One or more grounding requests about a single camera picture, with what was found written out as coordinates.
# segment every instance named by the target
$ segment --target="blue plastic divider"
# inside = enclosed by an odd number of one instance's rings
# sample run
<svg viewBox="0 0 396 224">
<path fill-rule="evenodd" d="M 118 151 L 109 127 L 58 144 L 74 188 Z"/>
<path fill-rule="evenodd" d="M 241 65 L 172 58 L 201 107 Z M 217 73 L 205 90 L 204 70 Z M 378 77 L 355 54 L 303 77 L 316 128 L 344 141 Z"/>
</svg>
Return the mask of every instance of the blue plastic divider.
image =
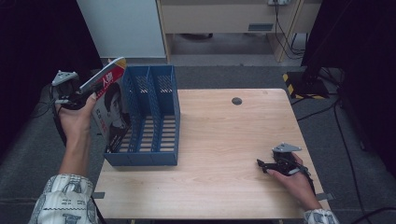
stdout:
<svg viewBox="0 0 396 224">
<path fill-rule="evenodd" d="M 123 78 L 131 129 L 116 152 L 105 153 L 113 166 L 177 165 L 180 107 L 173 65 L 128 66 Z"/>
</svg>

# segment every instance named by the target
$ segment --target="book cover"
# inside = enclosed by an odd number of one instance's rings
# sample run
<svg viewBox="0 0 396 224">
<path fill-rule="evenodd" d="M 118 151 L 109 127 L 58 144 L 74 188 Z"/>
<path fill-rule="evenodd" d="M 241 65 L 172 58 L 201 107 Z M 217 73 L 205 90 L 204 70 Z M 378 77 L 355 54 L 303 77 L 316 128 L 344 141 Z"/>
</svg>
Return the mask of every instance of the book cover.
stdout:
<svg viewBox="0 0 396 224">
<path fill-rule="evenodd" d="M 122 97 L 121 80 L 126 68 L 125 58 L 115 59 L 80 87 L 82 91 L 99 82 L 103 88 L 97 92 L 92 116 L 106 141 L 106 152 L 117 152 L 123 136 L 131 122 L 127 104 Z"/>
</svg>

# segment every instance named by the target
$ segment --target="human hand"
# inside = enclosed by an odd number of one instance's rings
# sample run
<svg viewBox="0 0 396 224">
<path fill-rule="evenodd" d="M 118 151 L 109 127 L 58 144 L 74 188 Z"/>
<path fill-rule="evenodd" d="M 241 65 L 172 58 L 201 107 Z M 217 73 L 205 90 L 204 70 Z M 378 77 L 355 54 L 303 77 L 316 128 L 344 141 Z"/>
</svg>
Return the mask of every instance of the human hand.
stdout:
<svg viewBox="0 0 396 224">
<path fill-rule="evenodd" d="M 292 155 L 298 163 L 303 164 L 303 160 L 295 153 L 292 152 Z M 308 179 L 301 172 L 297 172 L 290 176 L 282 175 L 275 170 L 267 170 L 267 173 L 283 184 L 289 193 L 302 204 L 305 211 L 321 208 L 320 203 L 309 185 Z"/>
<path fill-rule="evenodd" d="M 69 110 L 56 105 L 61 120 L 64 135 L 67 140 L 85 136 L 90 133 L 91 112 L 96 104 L 96 93 L 88 97 L 84 107 L 80 110 Z"/>
</svg>

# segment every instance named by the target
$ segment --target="black cable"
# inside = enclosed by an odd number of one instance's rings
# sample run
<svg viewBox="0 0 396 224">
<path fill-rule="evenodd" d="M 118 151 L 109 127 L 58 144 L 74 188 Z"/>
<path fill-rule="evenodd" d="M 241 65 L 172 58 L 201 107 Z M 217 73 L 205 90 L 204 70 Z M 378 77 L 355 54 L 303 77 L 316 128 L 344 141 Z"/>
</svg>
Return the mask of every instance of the black cable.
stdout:
<svg viewBox="0 0 396 224">
<path fill-rule="evenodd" d="M 45 111 L 44 112 L 42 112 L 41 114 L 39 114 L 39 115 L 35 115 L 35 116 L 30 116 L 30 118 L 31 119 L 37 119 L 37 118 L 40 118 L 40 117 L 42 117 L 43 115 L 45 115 L 45 114 L 47 114 L 47 112 L 50 110 L 50 107 L 51 107 L 51 102 L 49 102 L 49 103 L 46 103 L 46 102 L 38 102 L 39 104 L 44 104 L 43 106 L 41 106 L 40 108 L 38 108 L 37 109 L 37 112 L 39 112 L 41 109 L 43 109 L 43 108 L 45 108 Z"/>
<path fill-rule="evenodd" d="M 299 54 L 304 54 L 304 52 L 305 52 L 305 49 L 295 49 L 294 48 L 294 42 L 295 42 L 295 40 L 296 40 L 296 37 L 297 37 L 297 34 L 294 34 L 294 36 L 293 36 L 293 39 L 291 40 L 291 50 L 297 50 L 297 51 L 301 51 L 301 52 L 299 52 Z"/>
<path fill-rule="evenodd" d="M 364 210 L 363 203 L 361 202 L 361 193 L 360 193 L 360 191 L 359 191 L 358 181 L 357 181 L 357 179 L 356 179 L 356 174 L 355 174 L 355 169 L 353 168 L 353 162 L 352 162 L 352 159 L 351 159 L 351 157 L 350 157 L 349 149 L 348 149 L 348 147 L 347 147 L 347 142 L 346 142 L 346 139 L 345 139 L 345 137 L 344 137 L 343 130 L 341 129 L 340 122 L 339 122 L 339 120 L 338 120 L 336 107 L 337 107 L 336 104 L 334 104 L 334 105 L 333 105 L 334 117 L 335 117 L 335 121 L 336 121 L 336 123 L 337 123 L 338 131 L 340 132 L 341 138 L 343 139 L 344 148 L 345 148 L 345 150 L 346 150 L 346 155 L 347 155 L 347 158 L 348 158 L 348 160 L 349 160 L 349 165 L 350 165 L 350 169 L 351 169 L 351 172 L 352 172 L 353 182 L 354 182 L 354 184 L 355 184 L 355 190 L 356 190 L 356 193 L 357 193 L 357 196 L 358 196 L 358 200 L 359 200 L 359 205 L 360 205 L 360 207 L 361 207 L 361 211 L 363 212 L 363 216 L 365 217 L 365 219 L 366 219 L 370 224 L 372 224 L 371 220 L 366 216 L 366 211 Z"/>
<path fill-rule="evenodd" d="M 55 99 L 53 98 L 53 87 L 52 85 L 49 86 L 49 100 L 52 102 L 52 113 L 55 115 L 56 107 L 55 107 Z"/>
<path fill-rule="evenodd" d="M 332 107 L 333 107 L 334 105 L 336 105 L 340 100 L 341 100 L 341 99 L 338 98 L 338 99 L 337 99 L 334 103 L 332 103 L 329 107 L 326 107 L 326 108 L 324 108 L 324 109 L 321 109 L 321 110 L 319 110 L 318 112 L 315 112 L 315 113 L 306 115 L 306 116 L 304 116 L 304 117 L 302 117 L 302 118 L 300 118 L 300 119 L 297 119 L 297 121 L 301 121 L 301 120 L 303 120 L 303 119 L 308 119 L 308 118 L 310 118 L 310 117 L 312 117 L 312 116 L 314 116 L 314 115 L 318 115 L 318 114 L 321 114 L 321 113 L 323 113 L 323 112 L 326 112 L 326 111 L 332 109 Z"/>
<path fill-rule="evenodd" d="M 285 34 L 285 32 L 283 31 L 282 26 L 280 25 L 279 18 L 278 18 L 278 15 L 279 15 L 279 3 L 277 2 L 277 0 L 276 0 L 276 4 L 275 4 L 275 11 L 276 11 L 276 26 L 275 26 L 275 28 L 276 28 L 277 26 L 279 26 L 279 29 L 280 29 L 280 31 L 282 32 L 281 34 L 285 37 L 286 44 L 288 45 L 288 47 L 289 47 L 291 53 L 293 53 L 294 55 L 301 56 L 303 53 L 296 53 L 296 52 L 293 51 L 293 47 L 290 46 L 289 40 L 286 38 L 286 34 Z"/>
<path fill-rule="evenodd" d="M 329 78 L 329 77 L 325 77 L 325 76 L 323 76 L 323 75 L 321 75 L 321 74 L 318 74 L 318 77 L 321 77 L 321 78 L 325 79 L 326 81 L 332 83 L 334 86 L 336 86 L 337 88 L 339 88 L 339 83 L 338 83 L 336 80 L 333 80 L 333 79 L 331 79 L 331 78 Z"/>
<path fill-rule="evenodd" d="M 285 49 L 285 46 L 280 42 L 279 38 L 277 37 L 277 26 L 279 26 L 279 28 L 280 28 L 280 30 L 281 30 L 283 36 L 285 36 L 286 44 L 287 44 L 287 45 L 289 46 L 289 48 L 290 48 L 290 44 L 289 44 L 288 39 L 286 38 L 286 34 L 283 32 L 283 29 L 282 29 L 282 27 L 280 26 L 280 23 L 279 23 L 279 19 L 278 19 L 278 11 L 279 11 L 279 8 L 278 8 L 278 7 L 279 7 L 278 2 L 277 2 L 277 0 L 275 0 L 275 12 L 276 12 L 275 37 L 276 37 L 276 40 L 277 40 L 277 42 L 279 43 L 279 45 L 282 47 L 283 51 L 285 52 L 285 54 L 286 54 L 286 56 L 287 56 L 288 58 L 290 58 L 290 59 L 292 59 L 292 60 L 299 60 L 299 59 L 302 59 L 303 57 L 298 57 L 298 58 L 292 58 L 292 57 L 290 57 L 289 54 L 287 53 L 286 49 Z"/>
<path fill-rule="evenodd" d="M 367 217 L 371 217 L 373 215 L 376 215 L 377 213 L 388 211 L 388 210 L 396 210 L 396 207 L 383 207 L 383 208 L 376 209 L 375 211 L 368 213 L 367 215 L 364 215 L 364 216 L 356 219 L 351 224 L 357 224 L 357 223 L 361 222 L 362 220 L 366 219 Z"/>
<path fill-rule="evenodd" d="M 303 101 L 303 100 L 305 100 L 305 99 L 306 99 L 306 98 L 300 99 L 300 100 L 298 100 L 298 101 L 296 101 L 296 102 L 291 103 L 291 105 L 295 105 L 295 104 L 297 104 L 297 103 L 300 103 L 301 101 Z"/>
<path fill-rule="evenodd" d="M 321 69 L 323 72 L 325 72 L 325 73 L 327 74 L 327 76 L 328 76 L 328 77 L 324 77 L 324 76 L 319 75 L 320 77 L 327 78 L 332 84 L 334 84 L 334 85 L 337 86 L 337 87 L 340 86 L 340 82 L 339 82 L 337 79 L 335 79 L 335 77 L 334 77 L 334 76 L 332 75 L 332 73 L 330 72 L 329 68 L 321 67 L 320 69 Z"/>
<path fill-rule="evenodd" d="M 64 108 L 62 105 L 59 107 L 58 111 L 56 112 L 57 117 L 59 118 L 59 113 L 61 112 L 61 109 Z"/>
<path fill-rule="evenodd" d="M 343 69 L 341 69 L 341 68 L 338 68 L 338 70 L 341 72 L 340 81 L 339 82 L 340 82 L 340 86 L 342 86 L 343 83 L 344 83 L 344 80 L 345 80 L 346 72 Z"/>
</svg>

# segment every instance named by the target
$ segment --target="wooden table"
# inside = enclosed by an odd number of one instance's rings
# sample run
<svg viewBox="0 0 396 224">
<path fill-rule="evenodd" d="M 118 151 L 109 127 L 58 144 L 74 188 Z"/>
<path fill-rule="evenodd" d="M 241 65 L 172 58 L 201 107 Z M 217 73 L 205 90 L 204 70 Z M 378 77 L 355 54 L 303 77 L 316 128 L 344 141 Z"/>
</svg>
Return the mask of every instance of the wooden table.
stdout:
<svg viewBox="0 0 396 224">
<path fill-rule="evenodd" d="M 322 187 L 289 98 L 281 89 L 180 90 L 178 166 L 112 167 L 105 161 L 96 192 L 105 218 L 279 219 L 303 210 L 256 159 L 273 162 L 281 142 Z M 232 99 L 239 97 L 241 105 Z M 327 201 L 322 201 L 329 208 Z"/>
</svg>

